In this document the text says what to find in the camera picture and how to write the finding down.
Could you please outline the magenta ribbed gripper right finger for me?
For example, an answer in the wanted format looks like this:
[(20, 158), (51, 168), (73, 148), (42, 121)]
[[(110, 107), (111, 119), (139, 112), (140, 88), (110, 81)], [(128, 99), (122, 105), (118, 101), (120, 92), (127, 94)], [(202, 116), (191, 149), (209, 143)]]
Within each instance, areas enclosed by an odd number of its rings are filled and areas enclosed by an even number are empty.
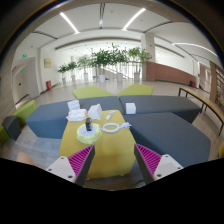
[(182, 169), (182, 166), (169, 154), (160, 155), (140, 144), (134, 145), (134, 154), (146, 184)]

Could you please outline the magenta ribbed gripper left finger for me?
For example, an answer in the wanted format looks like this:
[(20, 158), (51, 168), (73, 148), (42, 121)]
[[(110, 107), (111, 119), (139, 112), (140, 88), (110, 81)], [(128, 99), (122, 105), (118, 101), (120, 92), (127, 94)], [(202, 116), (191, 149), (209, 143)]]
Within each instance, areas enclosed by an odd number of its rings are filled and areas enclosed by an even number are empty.
[(47, 168), (47, 171), (78, 186), (83, 186), (94, 155), (95, 146), (90, 145), (69, 157), (59, 157)]

